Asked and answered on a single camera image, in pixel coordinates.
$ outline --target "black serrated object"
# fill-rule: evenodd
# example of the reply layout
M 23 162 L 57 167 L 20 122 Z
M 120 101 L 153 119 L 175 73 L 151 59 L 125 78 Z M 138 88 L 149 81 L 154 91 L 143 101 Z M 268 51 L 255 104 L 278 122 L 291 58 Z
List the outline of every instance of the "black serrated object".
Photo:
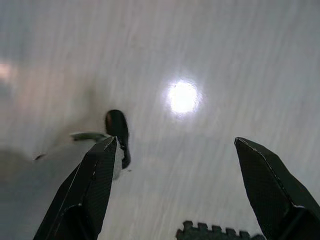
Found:
M 240 231 L 238 235 L 232 228 L 226 228 L 223 232 L 221 227 L 213 225 L 209 229 L 205 223 L 198 223 L 195 227 L 192 221 L 185 221 L 183 227 L 183 230 L 176 232 L 177 240 L 265 240 L 262 235 L 250 237 L 246 231 Z

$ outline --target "black rubber cap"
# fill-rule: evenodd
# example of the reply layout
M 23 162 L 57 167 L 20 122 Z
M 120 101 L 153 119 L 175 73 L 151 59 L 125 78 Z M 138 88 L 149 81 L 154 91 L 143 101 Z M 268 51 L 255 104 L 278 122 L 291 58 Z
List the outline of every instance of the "black rubber cap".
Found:
M 124 151 L 122 169 L 129 166 L 131 156 L 129 151 L 129 130 L 125 115 L 120 110 L 110 110 L 105 115 L 105 131 L 107 134 L 116 136 L 121 149 Z

